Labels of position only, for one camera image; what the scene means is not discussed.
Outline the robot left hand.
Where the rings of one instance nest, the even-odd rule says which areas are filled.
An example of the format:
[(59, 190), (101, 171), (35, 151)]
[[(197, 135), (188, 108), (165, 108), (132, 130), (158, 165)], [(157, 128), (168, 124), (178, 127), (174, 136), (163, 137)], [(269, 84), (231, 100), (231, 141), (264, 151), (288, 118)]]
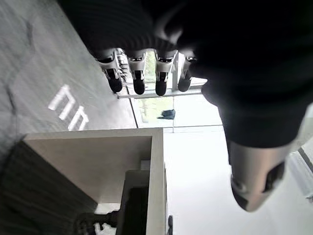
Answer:
[(61, 0), (98, 60), (119, 47), (191, 56), (188, 73), (218, 107), (239, 206), (253, 212), (280, 183), (313, 101), (310, 0)]

